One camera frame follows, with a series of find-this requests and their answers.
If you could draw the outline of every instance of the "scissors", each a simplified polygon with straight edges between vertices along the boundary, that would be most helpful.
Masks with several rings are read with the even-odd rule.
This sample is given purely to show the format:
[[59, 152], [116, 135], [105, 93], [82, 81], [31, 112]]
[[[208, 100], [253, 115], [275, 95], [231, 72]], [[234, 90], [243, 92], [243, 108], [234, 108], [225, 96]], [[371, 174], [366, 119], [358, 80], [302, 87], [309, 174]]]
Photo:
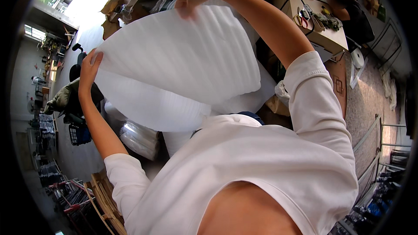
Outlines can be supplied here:
[[293, 21], [300, 27], [307, 29], [308, 28], [308, 21], [302, 16], [300, 12], [300, 7], [298, 7], [298, 14], [293, 17]]

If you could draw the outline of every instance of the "desk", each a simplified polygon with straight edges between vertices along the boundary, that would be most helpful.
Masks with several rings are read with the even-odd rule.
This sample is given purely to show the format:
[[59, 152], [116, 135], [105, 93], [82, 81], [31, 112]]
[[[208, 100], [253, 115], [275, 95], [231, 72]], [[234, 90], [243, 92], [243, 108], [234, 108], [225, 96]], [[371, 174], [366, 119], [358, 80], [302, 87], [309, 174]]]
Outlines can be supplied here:
[[[273, 5], [280, 9], [283, 3], [286, 0], [273, 0]], [[308, 4], [314, 13], [321, 13], [322, 6], [328, 9], [331, 12], [331, 9], [328, 4], [321, 2], [319, 0], [303, 0], [305, 4]], [[293, 17], [298, 13], [298, 7], [303, 8], [303, 4], [300, 0], [289, 0], [284, 8], [282, 9], [289, 18]], [[308, 28], [300, 28], [304, 34], [309, 32], [312, 29], [312, 19], [308, 21]], [[331, 52], [333, 55], [337, 54], [342, 50], [348, 50], [347, 41], [345, 38], [344, 30], [340, 28], [339, 31], [334, 31], [333, 29], [326, 29], [325, 31], [313, 31], [309, 34], [308, 39], [315, 44], [322, 46], [328, 52]]]

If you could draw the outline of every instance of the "basket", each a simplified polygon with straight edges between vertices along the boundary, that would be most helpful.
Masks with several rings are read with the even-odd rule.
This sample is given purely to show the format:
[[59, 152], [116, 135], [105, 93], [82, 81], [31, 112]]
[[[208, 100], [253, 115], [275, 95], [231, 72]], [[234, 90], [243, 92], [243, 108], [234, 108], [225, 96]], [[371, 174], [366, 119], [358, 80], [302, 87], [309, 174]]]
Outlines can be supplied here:
[[91, 135], [86, 125], [70, 124], [68, 126], [70, 131], [70, 139], [72, 145], [87, 144], [91, 142]]

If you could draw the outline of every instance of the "wooden pallet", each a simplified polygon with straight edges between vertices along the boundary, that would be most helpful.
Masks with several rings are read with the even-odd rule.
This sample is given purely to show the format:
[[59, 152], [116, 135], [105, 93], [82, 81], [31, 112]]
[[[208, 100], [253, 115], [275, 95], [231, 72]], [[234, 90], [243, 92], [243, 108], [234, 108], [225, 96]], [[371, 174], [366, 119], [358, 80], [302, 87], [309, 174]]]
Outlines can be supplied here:
[[123, 226], [124, 221], [121, 213], [118, 211], [118, 207], [116, 206], [116, 202], [112, 199], [112, 191], [113, 186], [110, 183], [109, 179], [107, 178], [106, 174], [103, 172], [100, 173], [93, 173], [91, 175], [91, 182], [84, 183], [86, 188], [89, 188], [93, 191], [94, 196], [96, 197], [96, 201], [99, 204], [103, 215], [97, 209], [96, 205], [93, 203], [93, 200], [90, 194], [87, 193], [91, 203], [96, 210], [97, 214], [110, 231], [112, 235], [115, 233], [109, 227], [106, 221], [108, 221], [114, 228], [114, 230], [119, 235], [127, 235], [125, 227]]

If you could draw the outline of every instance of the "cable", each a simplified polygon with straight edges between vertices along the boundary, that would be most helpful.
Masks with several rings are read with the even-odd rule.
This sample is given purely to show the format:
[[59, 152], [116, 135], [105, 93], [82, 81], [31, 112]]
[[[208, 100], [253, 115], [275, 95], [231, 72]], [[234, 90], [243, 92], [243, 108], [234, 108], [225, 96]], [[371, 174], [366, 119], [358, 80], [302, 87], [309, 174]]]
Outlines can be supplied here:
[[[285, 1], [285, 3], [284, 3], [284, 4], [282, 5], [282, 7], [280, 8], [280, 11], [282, 11], [282, 9], [284, 8], [285, 4], [286, 4], [288, 1], [289, 1], [289, 0], [286, 0], [286, 1]], [[307, 36], [307, 35], [311, 34], [311, 33], [314, 31], [314, 28], [315, 28], [315, 22], [314, 22], [314, 20], [312, 19], [312, 30], [311, 30], [311, 31], [309, 31], [308, 33], [306, 33], [306, 34], [305, 34], [305, 36]]]

